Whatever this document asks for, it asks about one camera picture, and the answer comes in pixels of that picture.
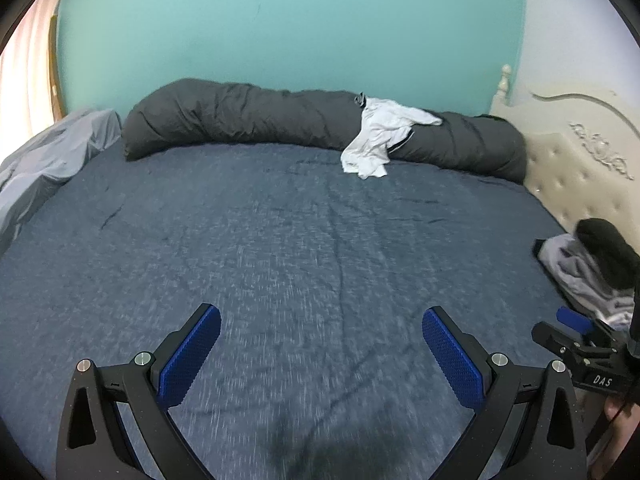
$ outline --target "gray body pillow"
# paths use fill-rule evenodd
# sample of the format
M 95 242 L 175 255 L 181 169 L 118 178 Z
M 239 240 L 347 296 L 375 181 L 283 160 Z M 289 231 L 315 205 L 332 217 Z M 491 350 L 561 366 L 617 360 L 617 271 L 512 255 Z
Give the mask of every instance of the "gray body pillow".
M 364 97 L 352 92 L 269 90 L 249 84 L 181 79 L 129 113 L 127 160 L 205 142 L 282 142 L 344 150 L 358 135 Z M 414 126 L 390 157 L 522 183 L 526 149 L 511 124 L 488 116 L 435 113 L 441 126 Z

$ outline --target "headboard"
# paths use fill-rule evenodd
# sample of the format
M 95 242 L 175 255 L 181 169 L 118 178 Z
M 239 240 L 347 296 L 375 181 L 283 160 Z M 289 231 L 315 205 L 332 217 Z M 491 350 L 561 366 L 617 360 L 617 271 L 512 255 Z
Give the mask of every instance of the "headboard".
M 614 91 L 583 84 L 529 90 L 510 105 L 511 68 L 491 114 L 513 124 L 527 144 L 525 186 L 567 231 L 583 218 L 612 222 L 640 253 L 640 118 Z

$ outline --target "metal screw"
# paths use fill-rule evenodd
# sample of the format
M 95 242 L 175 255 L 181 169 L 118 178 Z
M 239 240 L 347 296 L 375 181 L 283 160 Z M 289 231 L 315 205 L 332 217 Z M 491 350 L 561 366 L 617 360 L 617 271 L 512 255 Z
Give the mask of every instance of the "metal screw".
M 562 361 L 553 361 L 551 367 L 558 373 L 562 373 L 566 370 L 566 366 Z
M 78 366 L 76 366 L 76 368 L 79 372 L 85 372 L 89 368 L 91 368 L 91 361 L 89 361 L 89 359 L 82 359 L 82 361 L 78 363 Z
M 140 352 L 133 358 L 133 362 L 139 366 L 144 366 L 149 361 L 151 361 L 151 354 L 149 352 Z
M 504 354 L 494 354 L 491 356 L 491 361 L 494 362 L 495 365 L 497 366 L 504 366 L 505 364 L 507 364 L 509 362 L 509 360 L 507 359 L 507 356 Z

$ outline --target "pink curtain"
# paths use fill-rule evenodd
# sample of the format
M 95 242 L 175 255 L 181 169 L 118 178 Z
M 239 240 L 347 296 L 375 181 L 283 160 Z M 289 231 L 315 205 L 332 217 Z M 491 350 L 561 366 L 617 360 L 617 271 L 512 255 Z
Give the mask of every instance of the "pink curtain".
M 54 123 L 49 22 L 59 0 L 36 0 L 0 54 L 0 162 Z

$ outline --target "textured blue pad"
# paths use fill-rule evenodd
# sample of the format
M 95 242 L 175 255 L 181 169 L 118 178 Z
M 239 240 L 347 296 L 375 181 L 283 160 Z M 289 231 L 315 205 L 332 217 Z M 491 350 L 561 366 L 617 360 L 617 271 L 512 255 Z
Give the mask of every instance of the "textured blue pad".
M 484 391 L 481 373 L 431 309 L 422 317 L 422 336 L 449 381 L 458 402 L 475 411 L 482 408 Z
M 587 335 L 593 331 L 591 319 L 575 310 L 562 307 L 556 312 L 556 319 L 563 325 L 573 328 L 578 334 Z
M 184 400 L 220 335 L 220 311 L 210 306 L 160 372 L 158 404 L 164 409 Z

